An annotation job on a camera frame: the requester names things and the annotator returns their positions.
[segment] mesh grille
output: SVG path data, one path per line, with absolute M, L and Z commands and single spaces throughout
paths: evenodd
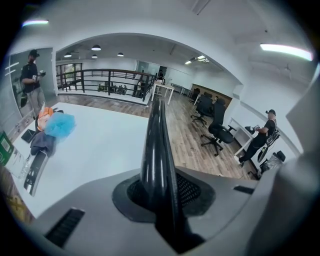
M 176 179 L 182 207 L 185 207 L 200 196 L 201 189 L 198 185 L 188 181 L 178 173 L 176 174 Z
M 141 206 L 145 209 L 148 209 L 148 197 L 147 193 L 140 182 L 140 180 L 135 181 L 132 183 L 127 189 L 127 195 L 132 202 Z
M 181 200 L 182 207 L 190 204 L 196 200 L 201 194 L 201 188 L 188 181 L 186 178 L 176 173 L 177 185 L 179 190 L 179 196 Z M 148 196 L 142 185 L 142 183 L 137 180 L 132 183 L 127 189 L 127 195 L 135 204 L 148 209 Z

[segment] wooden floor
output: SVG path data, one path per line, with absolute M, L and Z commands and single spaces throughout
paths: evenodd
M 152 108 L 151 101 L 147 106 L 142 106 L 84 95 L 59 95 L 50 102 L 50 105 L 53 106 L 57 102 L 116 111 L 145 118 L 149 117 Z M 220 151 L 218 156 L 214 156 L 216 152 L 213 145 L 201 147 L 201 143 L 208 141 L 205 137 L 201 138 L 200 135 L 211 136 L 208 132 L 208 126 L 212 120 L 207 118 L 207 126 L 205 127 L 202 127 L 202 124 L 198 121 L 193 122 L 191 115 L 198 114 L 196 113 L 196 106 L 189 103 L 189 98 L 175 92 L 172 95 L 170 104 L 165 106 L 171 150 L 176 166 L 225 177 L 254 179 L 253 176 L 247 174 L 248 172 L 255 173 L 255 169 L 250 162 L 246 162 L 244 167 L 240 168 L 234 160 L 234 153 L 240 148 L 236 142 L 231 144 L 222 143 L 221 145 L 224 149 Z M 30 224 L 34 218 L 21 200 L 10 173 L 3 168 L 0 168 L 0 186 L 12 213 L 21 221 Z

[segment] gray pants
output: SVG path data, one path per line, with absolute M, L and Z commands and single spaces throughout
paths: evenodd
M 41 87 L 39 87 L 31 92 L 28 92 L 26 95 L 28 96 L 28 101 L 31 104 L 34 117 L 36 118 L 41 110 L 42 105 L 46 101 L 44 91 L 41 89 Z

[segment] air vent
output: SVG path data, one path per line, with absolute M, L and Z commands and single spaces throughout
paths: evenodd
M 63 247 L 84 215 L 83 210 L 70 209 L 45 237 L 56 246 Z

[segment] window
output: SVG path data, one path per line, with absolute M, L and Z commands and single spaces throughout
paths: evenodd
M 75 84 L 74 81 L 81 79 L 81 72 L 70 73 L 80 70 L 82 70 L 82 63 L 70 63 L 55 66 L 58 89 L 62 87 L 62 84 Z

